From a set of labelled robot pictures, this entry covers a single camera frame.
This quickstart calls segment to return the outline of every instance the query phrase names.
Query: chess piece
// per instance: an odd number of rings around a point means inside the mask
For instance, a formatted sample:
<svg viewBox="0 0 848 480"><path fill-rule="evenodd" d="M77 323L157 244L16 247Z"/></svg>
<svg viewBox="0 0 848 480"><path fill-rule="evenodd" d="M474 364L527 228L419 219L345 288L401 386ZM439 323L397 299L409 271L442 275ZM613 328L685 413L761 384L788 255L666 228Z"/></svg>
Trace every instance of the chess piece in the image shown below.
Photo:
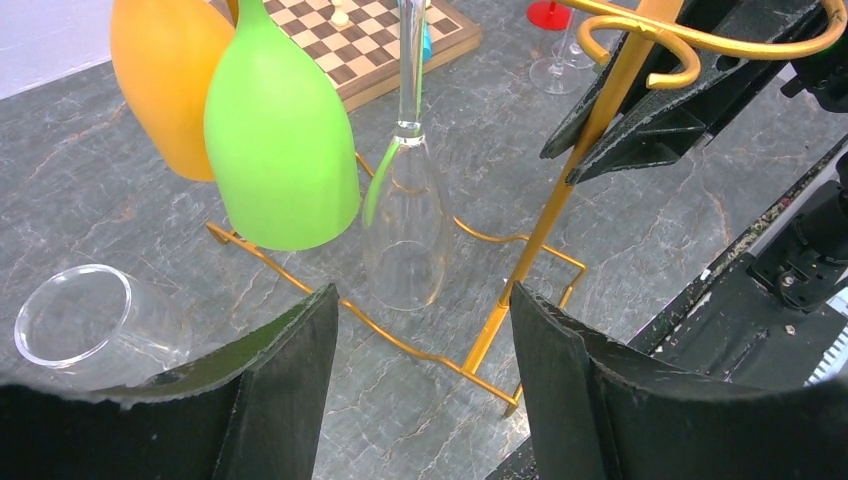
<svg viewBox="0 0 848 480"><path fill-rule="evenodd" d="M344 0L332 0L332 4L336 7L333 15L330 17L330 22L337 27L343 27L350 21L347 14L342 10L342 2Z"/></svg>
<svg viewBox="0 0 848 480"><path fill-rule="evenodd" d="M247 241L304 250L353 223L359 173L347 112L262 0L239 0L235 37L209 86L205 137L230 224Z"/></svg>

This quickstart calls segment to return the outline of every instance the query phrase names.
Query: gold metal stand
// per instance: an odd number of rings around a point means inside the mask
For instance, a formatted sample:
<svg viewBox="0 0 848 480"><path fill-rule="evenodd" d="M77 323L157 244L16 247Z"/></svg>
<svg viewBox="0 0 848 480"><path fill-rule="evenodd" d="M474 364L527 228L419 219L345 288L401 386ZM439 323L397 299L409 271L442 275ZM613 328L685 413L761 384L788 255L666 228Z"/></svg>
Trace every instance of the gold metal stand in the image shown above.
<svg viewBox="0 0 848 480"><path fill-rule="evenodd" d="M846 24L846 9L842 0L820 0L830 19L827 29L821 35L811 40L791 44L760 44L717 37L675 24L674 20L680 12L683 0L642 0L635 11L599 0L556 1L599 15L586 20L580 25L577 32L577 40L586 53L602 65L605 65L609 61L610 55L609 52L592 39L591 33L593 30L626 30L634 35L628 36L625 41L621 55L619 55L618 61L613 65L609 77L604 83L598 100L586 121L583 131L580 133L553 192L551 192L548 202L545 204L545 208L533 229L533 233L530 236L512 235L509 237L492 237L477 232L463 223L459 218L454 217L456 224L462 230L480 240L494 243L523 240L526 243L521 257L501 292L494 309L489 314L489 318L483 326L477 341L465 359L464 364L460 366L449 358L422 352L407 345L377 325L349 300L340 300L340 303L353 312L362 322L399 349L420 359L441 363L505 401L508 404L505 412L507 416L512 414L519 405L522 393L521 385L516 388L513 394L507 394L480 378L477 375L477 369L483 362L495 335L509 311L509 296L512 292L512 285L516 281L523 281L526 278L540 250L545 250L579 269L578 274L565 288L559 302L560 307L565 306L574 291L574 286L586 273L585 265L546 245L544 242L553 229L560 212L565 207L571 192L574 190L573 185L566 184L566 177L568 177L568 174L579 163L580 159L606 131L654 43L659 43L674 53L684 68L682 72L674 74L651 74L648 76L646 85L651 89L675 89L691 85L700 74L700 61L692 46L739 58L789 60L812 55L826 49L840 38ZM365 163L362 157L357 154L356 158L362 168L373 177L373 170ZM219 242L235 243L265 262L266 265L296 287L307 293L312 292L310 287L303 284L274 262L274 260L262 253L256 245L242 239L236 232L226 231L212 223L207 223L206 227Z"/></svg>

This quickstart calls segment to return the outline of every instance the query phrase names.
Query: chess board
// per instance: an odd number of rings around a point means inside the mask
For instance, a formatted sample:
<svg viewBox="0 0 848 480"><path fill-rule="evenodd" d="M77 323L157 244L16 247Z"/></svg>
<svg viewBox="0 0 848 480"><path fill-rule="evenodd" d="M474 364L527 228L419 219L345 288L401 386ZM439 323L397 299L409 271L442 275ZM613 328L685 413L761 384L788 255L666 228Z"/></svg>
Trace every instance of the chess board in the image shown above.
<svg viewBox="0 0 848 480"><path fill-rule="evenodd" d="M264 0L271 18L327 73L350 112L400 84L398 0L345 0L350 22L330 23L330 0ZM444 0L426 11L432 56L424 72L480 45L480 27Z"/></svg>

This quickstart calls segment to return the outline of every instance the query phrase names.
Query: white chess piece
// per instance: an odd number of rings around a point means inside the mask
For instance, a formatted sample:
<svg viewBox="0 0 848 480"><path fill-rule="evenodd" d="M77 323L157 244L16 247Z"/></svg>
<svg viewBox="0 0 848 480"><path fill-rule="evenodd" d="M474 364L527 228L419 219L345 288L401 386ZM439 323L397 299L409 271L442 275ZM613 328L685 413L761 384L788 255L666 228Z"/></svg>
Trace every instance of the white chess piece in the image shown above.
<svg viewBox="0 0 848 480"><path fill-rule="evenodd" d="M331 3L336 10L333 12L333 15L330 17L330 22L337 27L343 27L347 25L347 22L350 21L350 18L347 14L342 10L342 2L344 0L331 0Z"/></svg>

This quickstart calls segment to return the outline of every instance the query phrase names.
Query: gray marble surface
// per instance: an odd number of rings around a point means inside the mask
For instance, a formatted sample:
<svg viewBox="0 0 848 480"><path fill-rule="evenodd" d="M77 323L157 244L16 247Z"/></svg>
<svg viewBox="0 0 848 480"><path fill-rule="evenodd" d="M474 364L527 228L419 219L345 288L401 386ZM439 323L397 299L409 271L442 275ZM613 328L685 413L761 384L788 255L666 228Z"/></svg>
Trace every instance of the gray marble surface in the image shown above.
<svg viewBox="0 0 848 480"><path fill-rule="evenodd" d="M528 232L564 162L538 151L579 93L551 97L528 82L557 34L530 26L525 3L455 5L484 39L426 75L429 145L456 214L493 235ZM372 165L396 111L392 93L351 115ZM704 151L580 185L549 239L590 268L567 311L628 340L830 148L844 133L839 121L771 85ZM171 295L194 319L194 356L303 298L256 258L216 243L207 220L226 223L215 186L166 169L109 64L0 101L0 370L50 381L15 351L15 315L41 282L82 263L112 265ZM322 248L273 257L310 285L337 283L401 338L462 362L520 246L457 233L445 293L409 315L373 299L359 234L357 222ZM542 254L528 283L555 296L574 273ZM340 321L315 478L484 478L528 435L521 410L503 419L488 393L400 353L346 311ZM508 321L480 373L506 390L518 382Z"/></svg>

